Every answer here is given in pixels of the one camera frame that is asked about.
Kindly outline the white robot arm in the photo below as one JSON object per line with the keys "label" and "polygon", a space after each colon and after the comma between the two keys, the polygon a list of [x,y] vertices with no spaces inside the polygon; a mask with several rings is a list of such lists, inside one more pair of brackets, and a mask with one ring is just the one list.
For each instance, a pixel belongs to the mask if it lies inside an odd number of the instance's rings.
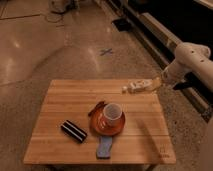
{"label": "white robot arm", "polygon": [[174,60],[153,79],[155,89],[163,85],[175,85],[186,74],[193,72],[213,92],[213,61],[208,46],[182,42],[176,46],[174,56]]}

